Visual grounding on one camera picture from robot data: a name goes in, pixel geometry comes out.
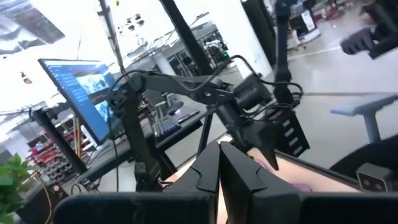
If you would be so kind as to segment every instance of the black robotic arm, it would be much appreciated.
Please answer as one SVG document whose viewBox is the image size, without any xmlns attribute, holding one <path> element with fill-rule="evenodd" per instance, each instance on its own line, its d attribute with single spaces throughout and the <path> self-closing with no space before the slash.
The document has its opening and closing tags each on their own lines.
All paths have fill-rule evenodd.
<svg viewBox="0 0 398 224">
<path fill-rule="evenodd" d="M 239 150 L 247 152 L 256 147 L 273 168 L 278 169 L 274 154 L 274 121 L 257 121 L 249 118 L 245 112 L 271 101 L 271 94 L 263 85 L 265 81 L 253 73 L 238 86 L 233 86 L 215 78 L 218 72 L 212 76 L 187 78 L 152 71 L 131 71 L 132 76 L 129 80 L 110 93 L 110 108 L 121 119 L 130 147 L 137 153 L 135 172 L 137 184 L 141 184 L 138 191 L 160 190 L 157 183 L 160 172 L 157 162 L 159 158 L 154 158 L 150 153 L 137 112 L 139 96 L 146 90 L 185 95 L 208 105 L 215 110 Z"/>
</svg>

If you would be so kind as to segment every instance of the green plant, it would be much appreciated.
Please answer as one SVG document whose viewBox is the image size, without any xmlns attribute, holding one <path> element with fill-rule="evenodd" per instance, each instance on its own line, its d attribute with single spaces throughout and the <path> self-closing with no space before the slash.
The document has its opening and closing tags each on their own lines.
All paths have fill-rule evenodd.
<svg viewBox="0 0 398 224">
<path fill-rule="evenodd" d="M 22 182 L 30 177 L 28 170 L 33 170 L 33 167 L 28 165 L 28 161 L 22 162 L 18 154 L 0 165 L 0 223 L 14 223 L 10 213 L 23 205 L 18 193 L 27 190 Z"/>
</svg>

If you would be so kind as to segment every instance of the keyboard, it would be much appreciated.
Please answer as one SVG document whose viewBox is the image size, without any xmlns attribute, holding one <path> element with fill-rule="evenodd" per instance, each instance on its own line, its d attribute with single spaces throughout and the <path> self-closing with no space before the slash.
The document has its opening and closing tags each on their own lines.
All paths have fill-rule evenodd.
<svg viewBox="0 0 398 224">
<path fill-rule="evenodd" d="M 169 137 L 179 129 L 181 129 L 181 125 L 171 116 L 159 118 L 152 124 L 152 131 L 154 132 L 155 140 L 158 142 Z"/>
</svg>

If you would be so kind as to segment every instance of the chair armrest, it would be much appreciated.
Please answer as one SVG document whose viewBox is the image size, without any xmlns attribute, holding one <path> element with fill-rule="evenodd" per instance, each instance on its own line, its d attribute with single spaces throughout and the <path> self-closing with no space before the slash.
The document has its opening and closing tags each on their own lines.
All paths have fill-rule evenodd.
<svg viewBox="0 0 398 224">
<path fill-rule="evenodd" d="M 330 112 L 345 116 L 372 114 L 376 113 L 383 107 L 392 104 L 395 100 L 398 100 L 398 96 L 396 94 L 372 94 L 363 96 L 351 103 L 332 109 Z"/>
</svg>

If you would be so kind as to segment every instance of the robotic arm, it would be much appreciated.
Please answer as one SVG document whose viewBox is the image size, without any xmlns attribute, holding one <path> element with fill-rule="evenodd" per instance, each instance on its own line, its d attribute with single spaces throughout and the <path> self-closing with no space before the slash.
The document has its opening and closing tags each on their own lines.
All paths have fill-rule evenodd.
<svg viewBox="0 0 398 224">
<path fill-rule="evenodd" d="M 396 0 L 377 0 L 363 6 L 362 12 L 371 17 L 376 27 L 365 27 L 345 38 L 340 44 L 343 52 L 354 55 L 367 51 L 372 59 L 377 59 L 398 47 L 397 7 Z"/>
<path fill-rule="evenodd" d="M 185 95 L 208 105 L 215 110 L 239 150 L 247 152 L 256 147 L 271 166 L 278 169 L 274 154 L 276 121 L 257 121 L 245 112 L 271 101 L 271 94 L 262 84 L 264 81 L 253 73 L 238 86 L 232 86 L 215 77 L 187 78 L 141 71 L 135 72 L 129 81 L 111 92 L 109 105 L 122 121 L 130 147 L 137 153 L 135 173 L 138 191 L 161 190 L 157 182 L 159 163 L 149 151 L 138 120 L 139 95 L 146 90 Z"/>
</svg>

